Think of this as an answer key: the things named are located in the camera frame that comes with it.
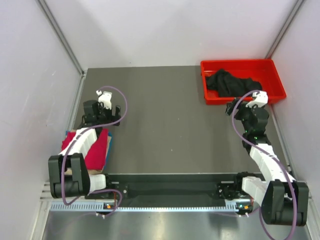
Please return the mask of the black t shirt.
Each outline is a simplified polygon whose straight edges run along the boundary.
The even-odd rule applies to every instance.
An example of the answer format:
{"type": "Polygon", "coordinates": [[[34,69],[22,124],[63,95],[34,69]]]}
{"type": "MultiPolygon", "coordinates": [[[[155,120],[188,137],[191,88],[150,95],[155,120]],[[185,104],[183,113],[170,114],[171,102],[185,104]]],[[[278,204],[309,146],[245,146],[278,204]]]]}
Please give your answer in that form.
{"type": "Polygon", "coordinates": [[[235,77],[224,69],[219,69],[215,74],[205,77],[208,90],[217,91],[221,98],[242,97],[246,93],[258,90],[262,91],[262,85],[252,78],[235,77]]]}

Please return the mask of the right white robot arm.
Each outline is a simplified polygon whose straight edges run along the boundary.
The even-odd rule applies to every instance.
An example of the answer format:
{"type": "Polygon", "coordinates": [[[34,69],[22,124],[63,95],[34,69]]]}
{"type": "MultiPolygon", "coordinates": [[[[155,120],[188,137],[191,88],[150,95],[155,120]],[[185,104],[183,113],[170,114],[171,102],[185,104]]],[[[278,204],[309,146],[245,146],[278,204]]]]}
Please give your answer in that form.
{"type": "Polygon", "coordinates": [[[226,105],[226,114],[241,121],[244,133],[242,145],[255,161],[264,180],[246,176],[233,185],[239,198],[252,196],[260,205],[261,215],[268,225],[305,226],[308,215],[309,188],[305,182],[296,181],[283,167],[273,151],[265,131],[268,111],[236,97],[226,105]]]}

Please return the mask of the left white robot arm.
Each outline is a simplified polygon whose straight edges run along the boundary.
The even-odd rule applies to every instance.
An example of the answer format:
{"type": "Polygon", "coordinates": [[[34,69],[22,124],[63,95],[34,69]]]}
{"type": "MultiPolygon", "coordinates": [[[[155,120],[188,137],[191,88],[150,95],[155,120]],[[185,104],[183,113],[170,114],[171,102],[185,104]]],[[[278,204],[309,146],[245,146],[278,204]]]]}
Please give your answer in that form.
{"type": "Polygon", "coordinates": [[[109,198],[114,191],[102,170],[111,144],[105,124],[119,125],[121,108],[108,103],[88,100],[76,130],[69,131],[62,142],[61,152],[48,159],[50,193],[53,198],[80,197],[94,191],[109,198]]]}

